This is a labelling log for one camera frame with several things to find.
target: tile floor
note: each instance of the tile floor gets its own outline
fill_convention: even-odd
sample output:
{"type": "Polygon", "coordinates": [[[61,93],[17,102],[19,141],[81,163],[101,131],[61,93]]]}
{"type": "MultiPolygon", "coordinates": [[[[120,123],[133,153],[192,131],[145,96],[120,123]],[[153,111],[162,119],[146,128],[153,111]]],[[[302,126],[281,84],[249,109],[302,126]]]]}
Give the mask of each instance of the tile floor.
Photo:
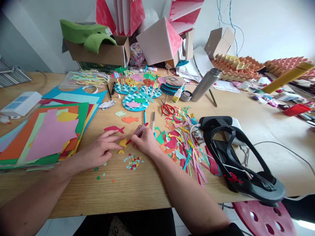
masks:
{"type": "MultiPolygon", "coordinates": [[[[189,230],[186,228],[180,217],[178,216],[175,208],[172,208],[174,215],[174,222],[176,227],[176,236],[188,236],[190,234],[189,230]]],[[[229,219],[236,223],[241,230],[249,232],[246,226],[242,223],[240,218],[237,216],[236,212],[233,209],[224,208],[224,212],[229,217],[229,219]]],[[[36,236],[72,236],[75,231],[79,228],[85,216],[78,217],[67,217],[67,218],[56,218],[49,219],[43,225],[41,230],[36,234],[36,236]]],[[[296,220],[293,220],[295,229],[298,236],[307,235],[315,236],[315,230],[310,230],[307,228],[301,227],[296,220]]]]}

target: yellow tube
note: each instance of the yellow tube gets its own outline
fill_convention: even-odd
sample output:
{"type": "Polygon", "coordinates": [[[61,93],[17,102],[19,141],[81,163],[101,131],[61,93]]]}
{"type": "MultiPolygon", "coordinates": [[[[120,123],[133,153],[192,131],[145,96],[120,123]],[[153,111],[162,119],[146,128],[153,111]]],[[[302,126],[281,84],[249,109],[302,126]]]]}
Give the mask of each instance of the yellow tube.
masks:
{"type": "Polygon", "coordinates": [[[299,65],[281,75],[278,79],[274,80],[271,84],[267,85],[262,90],[265,93],[272,93],[282,86],[286,85],[287,83],[295,80],[296,78],[299,78],[301,75],[309,72],[314,67],[315,65],[311,63],[301,62],[299,65]]]}

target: stainless steel bottle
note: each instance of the stainless steel bottle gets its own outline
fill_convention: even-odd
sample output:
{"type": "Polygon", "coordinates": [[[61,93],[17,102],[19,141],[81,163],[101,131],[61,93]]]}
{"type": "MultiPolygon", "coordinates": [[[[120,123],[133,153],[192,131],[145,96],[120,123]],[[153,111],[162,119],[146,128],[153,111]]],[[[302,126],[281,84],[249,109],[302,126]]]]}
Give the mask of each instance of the stainless steel bottle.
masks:
{"type": "Polygon", "coordinates": [[[209,70],[193,91],[191,100],[193,102],[198,102],[198,100],[202,98],[206,92],[209,91],[210,87],[221,77],[221,74],[222,71],[220,69],[212,68],[209,70]]]}

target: left hand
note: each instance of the left hand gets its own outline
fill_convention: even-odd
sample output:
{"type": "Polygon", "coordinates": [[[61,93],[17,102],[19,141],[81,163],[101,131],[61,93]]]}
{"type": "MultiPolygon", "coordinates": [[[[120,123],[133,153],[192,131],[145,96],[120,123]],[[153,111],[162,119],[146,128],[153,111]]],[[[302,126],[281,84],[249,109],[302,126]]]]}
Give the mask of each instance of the left hand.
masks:
{"type": "Polygon", "coordinates": [[[61,163],[69,165],[70,168],[75,168],[74,171],[76,173],[103,165],[112,157],[110,150],[125,148],[114,143],[114,141],[125,138],[125,136],[112,136],[112,134],[117,132],[118,130],[104,132],[93,143],[61,163]]]}

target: glue bottle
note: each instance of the glue bottle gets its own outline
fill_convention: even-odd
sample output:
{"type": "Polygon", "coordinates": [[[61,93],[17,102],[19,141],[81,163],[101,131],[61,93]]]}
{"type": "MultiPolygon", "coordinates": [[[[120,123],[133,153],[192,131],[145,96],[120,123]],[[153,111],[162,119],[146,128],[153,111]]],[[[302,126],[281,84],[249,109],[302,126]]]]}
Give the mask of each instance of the glue bottle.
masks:
{"type": "Polygon", "coordinates": [[[179,88],[177,90],[177,92],[174,94],[174,97],[172,98],[172,103],[177,103],[180,96],[181,96],[181,93],[183,92],[183,87],[184,87],[184,84],[182,84],[181,88],[179,88]]]}
{"type": "MultiPolygon", "coordinates": [[[[194,125],[190,122],[189,119],[187,119],[187,122],[189,124],[189,129],[191,129],[194,125]]],[[[201,133],[201,131],[196,127],[194,126],[191,130],[191,135],[195,137],[197,143],[200,145],[200,146],[204,146],[206,145],[206,143],[204,142],[204,138],[203,138],[203,135],[201,133]]]]}

